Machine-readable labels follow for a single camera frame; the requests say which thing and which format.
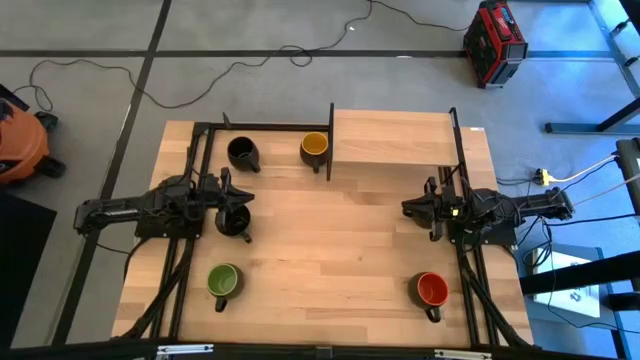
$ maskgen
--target red toolbox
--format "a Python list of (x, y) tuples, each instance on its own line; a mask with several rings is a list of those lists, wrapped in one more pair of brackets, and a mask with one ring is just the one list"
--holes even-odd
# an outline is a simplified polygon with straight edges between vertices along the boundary
[(464, 35), (478, 87), (502, 87), (527, 56), (527, 43), (505, 1), (483, 1)]

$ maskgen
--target gray floor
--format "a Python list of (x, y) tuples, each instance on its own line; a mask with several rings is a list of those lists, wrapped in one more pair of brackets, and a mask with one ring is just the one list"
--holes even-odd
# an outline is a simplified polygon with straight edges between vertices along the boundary
[[(605, 19), (615, 25), (623, 19), (614, 9), (616, 4), (610, 2), (602, 0), (601, 4), (607, 10), (603, 11)], [(388, 3), (409, 10), (422, 21), (463, 28), (478, 1)], [(34, 1), (5, 0), (2, 4), (3, 49), (146, 49), (161, 1), (57, 0), (43, 7)], [(607, 50), (586, 5), (518, 2), (511, 7), (531, 50)], [(366, 3), (361, 0), (175, 1), (160, 49), (274, 49), (288, 43), (322, 46), (335, 41), (346, 20), (365, 12)], [(41, 26), (20, 25), (18, 14), (20, 19)], [(416, 26), (400, 14), (375, 6), (371, 18), (355, 23), (339, 48), (455, 50), (460, 48), (462, 35)], [(635, 51), (633, 45), (627, 49)], [(37, 60), (0, 59), (2, 83), (10, 88), (26, 83)], [(186, 101), (236, 60), (260, 61), (157, 59), (146, 89), (166, 104)], [(134, 73), (142, 62), (137, 58), (98, 61), (120, 64)], [(100, 189), (132, 93), (124, 73), (87, 65), (46, 66), (37, 73), (36, 82), (49, 91), (55, 113), (62, 120), (51, 147), (68, 164), (69, 172), (60, 180), (36, 179), (19, 190), (21, 196), (54, 208), (59, 215), (21, 318), (16, 347), (50, 341), (82, 241), (71, 229), (73, 212), (77, 204), (95, 197)], [(35, 105), (30, 91), (21, 96)], [(183, 110), (162, 110), (145, 99), (114, 196), (139, 194), (148, 187), (166, 120), (221, 121), (225, 111), (237, 122), (326, 122), (332, 101), (342, 108), (380, 110), (438, 112), (455, 106), (462, 125), (487, 129), (500, 177), (522, 177), (538, 167), (564, 176), (613, 151), (617, 138), (549, 136), (541, 132), (543, 124), (600, 121), (632, 99), (616, 64), (609, 60), (528, 60), (504, 89), (487, 91), (475, 88), (464, 59), (316, 58), (310, 66), (298, 68), (288, 59), (276, 58), (259, 69), (237, 67), (205, 99)], [(570, 195), (580, 200), (620, 181), (619, 171), (609, 166), (572, 188)], [(523, 195), (526, 187), (503, 191)], [(631, 210), (621, 189), (581, 206), (576, 218)], [(131, 226), (109, 228), (101, 242), (129, 249), (131, 234)], [(631, 219), (558, 228), (554, 235), (561, 243), (600, 246), (606, 256), (638, 250), (640, 240), (638, 225)], [(542, 240), (542, 234), (535, 232), (527, 242), (533, 245)], [(123, 260), (121, 255), (97, 251), (70, 341), (109, 337), (120, 296)], [(625, 286), (616, 284), (620, 291), (626, 290)], [(639, 329), (639, 318), (637, 314), (625, 315), (625, 327)], [(581, 334), (568, 325), (535, 322), (532, 326), (536, 342), (545, 348), (614, 354), (602, 330)], [(548, 335), (550, 329), (561, 329), (573, 340), (559, 342)], [(635, 342), (635, 354), (640, 354), (640, 337), (630, 336), (630, 340)]]

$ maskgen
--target orange vacuum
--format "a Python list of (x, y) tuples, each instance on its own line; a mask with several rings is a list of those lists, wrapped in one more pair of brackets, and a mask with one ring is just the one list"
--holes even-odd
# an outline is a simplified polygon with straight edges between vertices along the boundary
[(58, 178), (66, 169), (49, 156), (47, 132), (58, 118), (42, 111), (32, 115), (28, 109), (0, 85), (0, 185), (20, 183), (36, 173)]

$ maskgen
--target wooden table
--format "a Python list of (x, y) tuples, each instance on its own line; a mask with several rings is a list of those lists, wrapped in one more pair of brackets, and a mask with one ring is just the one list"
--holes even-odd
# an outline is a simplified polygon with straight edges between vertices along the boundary
[[(182, 173), (193, 124), (167, 123), (152, 187)], [(446, 238), (428, 241), (428, 230), (404, 217), (400, 208), (402, 200), (421, 195), (425, 180), (437, 176), (437, 168), (338, 161), (327, 182), (325, 168), (315, 175), (302, 164), (298, 147), (303, 135), (216, 131), (210, 171), (219, 174), (221, 167), (229, 166), (234, 186), (256, 195), (248, 204), (254, 241), (248, 245), (219, 234), (214, 212), (209, 211), (205, 234), (195, 244), (179, 338), (468, 348), (455, 249)], [(248, 136), (257, 144), (259, 174), (238, 172), (229, 165), (226, 147), (236, 136)], [(424, 136), (442, 142), (436, 132)], [(462, 136), (472, 186), (496, 188), (484, 130), (463, 128)], [(455, 149), (453, 138), (447, 141)], [(113, 335), (129, 329), (156, 295), (167, 243), (151, 239), (132, 258)], [(495, 303), (531, 341), (512, 257), (500, 247), (483, 248)], [(209, 270), (223, 262), (243, 270), (246, 286), (223, 313), (216, 313), (206, 279)], [(437, 272), (449, 283), (451, 294), (438, 324), (429, 322), (406, 296), (407, 280), (420, 271)], [(172, 302), (170, 298), (165, 307), (162, 334), (168, 332)], [(482, 307), (477, 299), (475, 304), (480, 338), (487, 343)]]

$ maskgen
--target black mug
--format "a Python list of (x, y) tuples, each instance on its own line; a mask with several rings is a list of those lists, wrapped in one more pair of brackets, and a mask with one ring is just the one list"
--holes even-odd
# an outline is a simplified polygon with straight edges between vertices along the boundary
[(240, 294), (244, 287), (244, 275), (233, 264), (216, 265), (207, 277), (207, 288), (216, 297), (216, 312), (223, 312), (229, 300)]
[(247, 244), (253, 241), (251, 236), (246, 232), (249, 222), (251, 222), (251, 213), (249, 212), (249, 208), (244, 205), (233, 212), (226, 209), (219, 210), (215, 218), (218, 231), (227, 236), (236, 236), (239, 234)]
[(408, 293), (411, 302), (424, 309), (431, 322), (440, 322), (440, 306), (449, 297), (449, 286), (442, 276), (432, 272), (415, 274), (409, 280)]
[(240, 136), (231, 140), (227, 146), (227, 156), (231, 165), (238, 170), (260, 172), (260, 152), (248, 137)]
[(329, 139), (319, 132), (306, 134), (300, 143), (300, 158), (315, 174), (319, 173), (320, 166), (329, 159)]

